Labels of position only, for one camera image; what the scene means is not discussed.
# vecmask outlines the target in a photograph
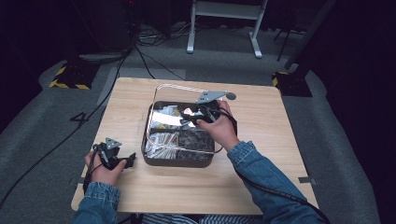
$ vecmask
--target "person's left hand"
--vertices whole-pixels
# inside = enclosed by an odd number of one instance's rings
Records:
[[[93,155],[93,150],[88,153],[84,160],[87,166],[90,165],[90,161]],[[95,155],[92,166],[91,182],[100,182],[115,186],[120,173],[125,167],[126,160],[122,160],[113,170],[108,170],[102,165],[98,154]]]

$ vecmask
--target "jacket sleeve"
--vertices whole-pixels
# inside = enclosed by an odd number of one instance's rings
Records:
[[[248,180],[306,201],[305,196],[270,160],[257,151],[252,142],[240,142],[227,156],[235,170]],[[264,223],[323,223],[309,206],[256,189],[248,183],[245,186],[253,202],[262,210]]]
[[[120,191],[108,184],[92,182],[78,206],[73,223],[117,223]]]

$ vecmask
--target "person's right hand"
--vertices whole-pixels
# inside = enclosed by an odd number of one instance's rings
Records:
[[[227,110],[230,115],[230,106],[225,101],[218,101],[219,107]],[[227,151],[230,151],[236,144],[239,143],[239,139],[236,137],[235,131],[233,130],[233,123],[224,115],[213,123],[207,123],[204,120],[198,119],[197,124],[200,128],[210,133],[210,136],[222,145]]]
[[[85,164],[90,165],[91,158],[93,156],[93,150],[90,151],[84,158]],[[93,159],[93,167],[92,169],[92,177],[91,182],[100,182],[108,185],[115,186],[117,183],[117,179],[119,178],[120,173],[125,167],[126,160],[122,160],[116,168],[113,170],[107,170],[105,166],[102,165],[100,157],[98,154],[95,155]]]

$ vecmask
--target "black cable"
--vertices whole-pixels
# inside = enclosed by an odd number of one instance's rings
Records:
[[[108,92],[107,96],[104,98],[104,100],[91,112],[91,114],[84,119],[75,130],[73,130],[69,135],[66,136],[66,138],[64,140],[62,140],[58,145],[56,145],[53,149],[51,149],[49,152],[47,152],[43,157],[41,157],[38,161],[35,162],[35,164],[33,164],[27,171],[25,171],[18,179],[17,181],[15,181],[15,183],[11,186],[11,188],[9,188],[9,190],[7,191],[6,195],[3,197],[2,201],[0,202],[0,210],[3,207],[4,203],[6,202],[6,199],[8,198],[9,194],[12,192],[12,190],[15,189],[15,187],[21,182],[21,180],[23,180],[23,178],[28,175],[40,162],[42,162],[44,159],[46,159],[48,157],[49,154],[51,154],[53,151],[55,151],[58,147],[60,147],[65,141],[67,141],[76,131],[78,131],[79,128],[82,127],[82,125],[85,124],[85,122],[87,122],[90,117],[99,109],[99,107],[105,102],[106,98],[110,95],[110,93],[112,92],[116,79],[117,79],[117,75],[120,73],[120,67],[122,66],[123,62],[125,61],[126,57],[129,55],[129,53],[131,52],[131,50],[129,50],[129,52],[126,54],[126,56],[120,60],[119,64],[117,65],[117,74],[115,76],[114,82],[111,86],[110,91]]]
[[[146,64],[146,60],[145,60],[145,58],[143,57],[142,52],[140,51],[140,49],[139,49],[137,46],[136,46],[135,48],[136,48],[137,52],[139,52],[140,58],[142,58],[143,63],[145,64],[146,69],[148,70],[148,74],[149,74],[153,79],[155,79],[155,76],[153,76],[153,75],[151,74],[151,72],[149,71],[149,67],[148,67],[148,65]]]
[[[224,149],[224,147],[221,147],[219,150],[214,151],[213,153],[214,153],[214,154],[219,153],[219,152],[221,152],[223,149]]]
[[[102,165],[103,165],[103,164],[101,163],[101,164],[99,164],[98,166],[96,166],[95,168],[93,168],[91,174],[92,174],[97,168],[99,168],[99,167],[102,166]]]
[[[141,53],[142,55],[144,55],[144,56],[150,58],[150,59],[151,59],[152,61],[154,61],[155,63],[159,64],[161,67],[163,67],[164,69],[166,69],[166,71],[172,73],[174,76],[179,77],[180,79],[182,79],[182,80],[184,80],[184,81],[186,80],[186,79],[184,79],[183,77],[180,77],[180,76],[178,76],[177,74],[175,74],[174,72],[172,72],[171,70],[169,70],[165,65],[163,65],[163,64],[161,64],[161,63],[155,61],[155,59],[153,59],[152,57],[148,56],[147,54],[145,54],[145,53],[143,53],[143,52],[141,52],[141,51],[140,51],[140,53]]]
[[[88,188],[88,185],[90,185],[90,183],[91,183],[91,175],[92,175],[92,173],[93,173],[93,171],[91,171],[91,169],[92,169],[92,167],[93,167],[93,161],[94,161],[94,159],[95,159],[95,156],[96,156],[96,153],[97,153],[97,151],[99,150],[98,149],[98,145],[93,145],[92,146],[92,148],[93,148],[93,153],[92,153],[92,156],[91,156],[91,160],[90,160],[90,163],[88,164],[88,167],[87,167],[87,173],[85,174],[85,177],[84,177],[84,183],[83,183],[83,185],[82,185],[82,189],[84,190],[84,194],[85,194],[85,192],[87,191],[87,188]]]
[[[228,112],[226,109],[224,108],[220,108],[219,110],[217,109],[211,109],[206,105],[200,105],[201,107],[203,107],[205,109],[205,111],[208,111],[209,113],[213,112],[213,113],[218,113],[220,115],[224,115],[225,117],[227,117],[227,119],[230,120],[230,122],[233,124],[233,130],[235,131],[235,135],[238,135],[238,130],[237,130],[237,125],[236,125],[236,119],[231,115],[230,112]]]
[[[190,32],[181,33],[181,34],[179,34],[179,33],[182,32],[184,29],[190,28],[190,27],[191,27],[191,22],[187,23],[186,25],[184,25],[184,26],[181,27],[181,28],[174,28],[174,30],[176,30],[176,32],[173,33],[173,34],[170,34],[170,37],[167,37],[167,36],[162,35],[162,34],[156,34],[152,29],[145,29],[145,30],[144,30],[145,32],[146,32],[146,31],[151,31],[151,34],[150,34],[150,35],[144,35],[144,36],[141,36],[141,37],[142,37],[142,38],[147,38],[147,37],[152,37],[152,36],[154,37],[154,36],[155,36],[154,41],[151,42],[151,43],[148,43],[148,42],[144,42],[144,41],[142,41],[141,39],[139,39],[139,40],[136,42],[136,44],[139,45],[139,46],[142,46],[142,47],[160,46],[160,45],[163,44],[165,41],[178,39],[178,38],[182,37],[183,35],[188,35]]]
[[[307,202],[306,200],[303,200],[303,199],[301,199],[299,197],[296,197],[294,195],[291,195],[291,194],[288,194],[288,193],[285,193],[285,192],[282,192],[282,191],[278,191],[278,190],[275,190],[275,189],[268,189],[266,187],[263,187],[263,186],[261,186],[259,184],[254,183],[253,181],[247,179],[246,177],[244,177],[243,175],[241,175],[237,171],[236,171],[236,174],[243,181],[247,182],[249,185],[253,186],[256,189],[260,189],[262,191],[265,191],[265,192],[268,192],[268,193],[271,193],[271,194],[274,194],[274,195],[277,195],[277,196],[280,196],[280,197],[283,197],[283,198],[290,199],[290,200],[295,201],[297,203],[300,203],[302,205],[309,206],[310,208],[314,209],[314,211],[323,219],[324,223],[330,224],[330,220],[326,217],[326,215],[322,211],[317,209],[314,205],[312,205],[311,203]]]
[[[150,43],[141,40],[142,38],[152,38],[152,37],[154,37],[154,41],[152,41]],[[139,46],[143,46],[143,47],[159,46],[164,41],[160,44],[158,42],[163,39],[166,39],[166,37],[164,37],[164,35],[156,33],[152,29],[143,29],[143,30],[141,30],[140,36],[138,37],[136,44]]]

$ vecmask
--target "tabletop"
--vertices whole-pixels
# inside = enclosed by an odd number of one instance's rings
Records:
[[[206,168],[151,166],[141,151],[149,107],[156,88],[175,84],[208,91],[231,91],[228,101],[238,122],[238,138],[251,140],[297,186],[310,203],[318,206],[306,177],[300,151],[278,89],[209,82],[120,77],[111,93],[93,144],[110,137],[122,143],[119,157],[136,153],[134,167],[125,169],[117,183],[121,191],[119,212],[173,214],[261,215],[250,193],[236,175],[222,150]],[[78,185],[71,206],[78,209],[83,198]]]

